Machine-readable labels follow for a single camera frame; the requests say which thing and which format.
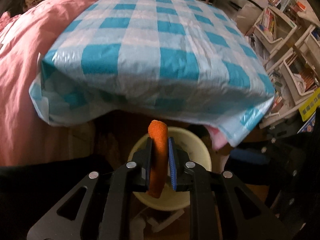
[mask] bookshelf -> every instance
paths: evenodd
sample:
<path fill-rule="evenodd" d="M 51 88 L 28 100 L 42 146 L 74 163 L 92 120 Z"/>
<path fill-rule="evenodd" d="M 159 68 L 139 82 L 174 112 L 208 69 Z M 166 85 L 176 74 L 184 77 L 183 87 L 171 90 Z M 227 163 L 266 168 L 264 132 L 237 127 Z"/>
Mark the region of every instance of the bookshelf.
<path fill-rule="evenodd" d="M 274 17 L 273 33 L 271 32 L 271 35 L 269 33 L 269 26 L 265 26 L 265 30 L 262 30 L 261 27 L 264 26 L 263 23 L 265 23 L 266 12 L 268 11 L 271 12 Z M 295 33 L 296 29 L 297 25 L 276 7 L 268 5 L 264 9 L 255 22 L 253 31 L 255 36 L 262 42 L 263 46 L 270 53 L 270 56 L 263 62 L 264 66 L 286 44 L 286 42 Z"/>
<path fill-rule="evenodd" d="M 300 57 L 303 57 L 305 64 L 315 73 L 316 77 L 320 77 L 320 44 L 312 35 L 315 29 L 314 25 L 310 25 L 303 36 L 295 43 L 296 49 Z M 275 126 L 293 115 L 297 114 L 299 108 L 308 100 L 314 93 L 314 89 L 301 91 L 291 71 L 292 57 L 297 54 L 293 48 L 290 48 L 287 53 L 279 59 L 269 70 L 271 74 L 274 70 L 281 74 L 281 83 L 285 86 L 283 93 L 284 105 L 281 109 L 272 114 L 266 115 L 261 123 L 260 128 L 267 126 Z"/>

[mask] pink cloth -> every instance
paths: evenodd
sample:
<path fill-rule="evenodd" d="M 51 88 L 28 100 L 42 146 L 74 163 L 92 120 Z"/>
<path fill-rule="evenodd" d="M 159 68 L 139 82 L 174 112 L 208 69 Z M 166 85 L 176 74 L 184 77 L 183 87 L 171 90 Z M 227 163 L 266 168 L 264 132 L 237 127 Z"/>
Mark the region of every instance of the pink cloth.
<path fill-rule="evenodd" d="M 11 22 L 15 21 L 15 19 L 19 18 L 20 15 L 16 15 L 14 17 L 10 16 L 9 12 L 4 12 L 0 18 L 0 32 Z"/>
<path fill-rule="evenodd" d="M 0 32 L 0 166 L 69 158 L 68 129 L 42 121 L 28 90 L 38 54 L 46 54 L 72 20 L 96 1 L 45 0 Z"/>
<path fill-rule="evenodd" d="M 219 129 L 211 127 L 209 125 L 205 125 L 204 127 L 206 127 L 210 134 L 210 138 L 212 141 L 212 149 L 217 151 L 228 143 L 226 137 L 222 132 L 220 132 Z"/>

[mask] pink comforter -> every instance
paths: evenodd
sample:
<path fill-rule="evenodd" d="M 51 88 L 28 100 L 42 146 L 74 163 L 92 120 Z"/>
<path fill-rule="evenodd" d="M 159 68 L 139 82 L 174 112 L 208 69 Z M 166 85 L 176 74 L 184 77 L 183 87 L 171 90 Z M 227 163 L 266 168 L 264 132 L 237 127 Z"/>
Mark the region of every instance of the pink comforter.
<path fill-rule="evenodd" d="M 96 1 L 45 0 L 0 31 L 0 166 L 69 158 L 68 129 L 42 121 L 28 90 L 36 77 L 38 54 L 46 54 L 60 33 Z"/>

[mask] bed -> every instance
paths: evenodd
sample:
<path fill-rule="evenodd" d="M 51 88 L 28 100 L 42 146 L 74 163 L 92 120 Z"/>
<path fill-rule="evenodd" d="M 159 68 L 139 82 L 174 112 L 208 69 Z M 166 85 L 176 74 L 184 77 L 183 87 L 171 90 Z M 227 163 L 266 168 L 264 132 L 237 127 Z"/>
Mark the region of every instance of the bed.
<path fill-rule="evenodd" d="M 28 90 L 38 73 L 39 53 L 45 55 L 63 30 L 96 1 L 45 0 L 8 19 L 0 31 L 1 166 L 70 158 L 70 129 L 43 122 Z"/>

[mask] blue checkered pillowcase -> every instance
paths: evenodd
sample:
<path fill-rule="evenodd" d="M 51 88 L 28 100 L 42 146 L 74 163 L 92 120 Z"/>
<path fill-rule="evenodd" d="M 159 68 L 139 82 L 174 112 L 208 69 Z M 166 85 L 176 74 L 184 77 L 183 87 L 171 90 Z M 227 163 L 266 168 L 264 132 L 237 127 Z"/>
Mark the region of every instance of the blue checkered pillowcase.
<path fill-rule="evenodd" d="M 274 91 L 234 22 L 195 0 L 99 0 L 54 43 L 42 76 L 42 92 L 56 93 L 49 105 L 66 103 L 52 115 L 64 124 L 105 113 L 92 107 L 103 101 L 222 128 L 220 120 L 239 115 L 234 127 L 247 132 Z M 62 76 L 69 82 L 61 84 Z M 86 115 L 76 117 L 84 106 Z"/>

